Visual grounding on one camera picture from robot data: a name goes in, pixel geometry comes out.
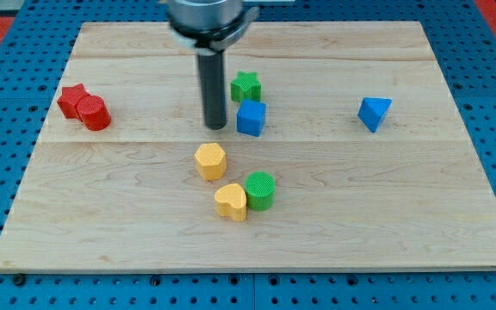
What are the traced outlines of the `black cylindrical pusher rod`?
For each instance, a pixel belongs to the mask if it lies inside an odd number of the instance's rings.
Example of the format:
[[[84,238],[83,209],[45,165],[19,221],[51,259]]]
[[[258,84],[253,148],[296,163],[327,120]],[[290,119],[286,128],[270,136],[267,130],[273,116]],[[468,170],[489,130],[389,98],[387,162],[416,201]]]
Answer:
[[[227,124],[224,53],[198,55],[197,65],[205,126],[222,129]]]

